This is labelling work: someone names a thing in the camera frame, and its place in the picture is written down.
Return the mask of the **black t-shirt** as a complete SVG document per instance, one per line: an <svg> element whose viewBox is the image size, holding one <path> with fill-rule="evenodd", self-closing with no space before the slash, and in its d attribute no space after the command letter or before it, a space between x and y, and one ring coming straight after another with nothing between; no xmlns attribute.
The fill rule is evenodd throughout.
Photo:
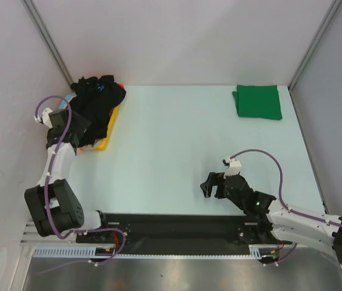
<svg viewBox="0 0 342 291"><path fill-rule="evenodd" d="M76 94L70 101L72 110L90 121L79 146L93 145L107 137L111 111L122 103L126 91L115 82L113 75L82 77L71 83L70 88Z"/></svg>

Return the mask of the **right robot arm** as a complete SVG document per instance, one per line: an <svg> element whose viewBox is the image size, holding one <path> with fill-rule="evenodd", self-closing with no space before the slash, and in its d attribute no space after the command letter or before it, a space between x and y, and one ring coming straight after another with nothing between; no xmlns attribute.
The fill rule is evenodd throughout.
<svg viewBox="0 0 342 291"><path fill-rule="evenodd" d="M274 239L308 246L337 258L342 265L342 216L316 213L281 201L251 188L241 175L211 172L200 188L206 198L228 199L247 216L262 223L257 237L263 243Z"/></svg>

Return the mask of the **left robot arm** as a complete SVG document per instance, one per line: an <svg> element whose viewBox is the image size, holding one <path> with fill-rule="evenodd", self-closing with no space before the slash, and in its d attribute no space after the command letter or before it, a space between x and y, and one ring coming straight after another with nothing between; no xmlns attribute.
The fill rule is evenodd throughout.
<svg viewBox="0 0 342 291"><path fill-rule="evenodd" d="M111 228L102 222L101 212L85 210L68 182L79 140L90 122L68 109L50 108L36 120L49 128L44 171L37 185L24 193L37 232L41 237L56 233L64 236L70 230L90 229L90 236L97 242L107 241Z"/></svg>

